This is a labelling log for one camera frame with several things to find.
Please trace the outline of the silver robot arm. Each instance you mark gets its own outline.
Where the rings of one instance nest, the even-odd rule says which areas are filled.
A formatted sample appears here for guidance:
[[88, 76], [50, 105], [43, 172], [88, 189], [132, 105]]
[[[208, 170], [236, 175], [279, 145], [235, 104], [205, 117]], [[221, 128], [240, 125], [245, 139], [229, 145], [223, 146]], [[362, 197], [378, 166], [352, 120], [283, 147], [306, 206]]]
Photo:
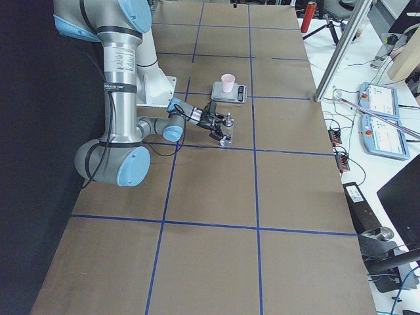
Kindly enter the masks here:
[[230, 140], [229, 115], [214, 102], [197, 108], [173, 96], [176, 78], [158, 65], [149, 1], [55, 1], [58, 32], [103, 47], [99, 69], [105, 99], [105, 130], [84, 143], [74, 159], [87, 182], [137, 186], [150, 167], [144, 140], [160, 135], [178, 142], [186, 124], [207, 129], [213, 139]]

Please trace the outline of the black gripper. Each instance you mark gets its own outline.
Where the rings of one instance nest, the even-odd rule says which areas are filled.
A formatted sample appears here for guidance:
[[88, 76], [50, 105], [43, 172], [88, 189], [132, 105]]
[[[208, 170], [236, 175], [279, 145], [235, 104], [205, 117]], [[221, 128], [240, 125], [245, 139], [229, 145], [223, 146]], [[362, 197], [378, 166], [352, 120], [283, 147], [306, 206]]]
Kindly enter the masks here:
[[219, 130], [221, 125], [232, 125], [231, 114], [222, 115], [212, 112], [202, 112], [199, 122], [197, 123], [198, 127], [211, 130], [209, 136], [218, 142], [224, 140], [226, 137], [225, 134]]

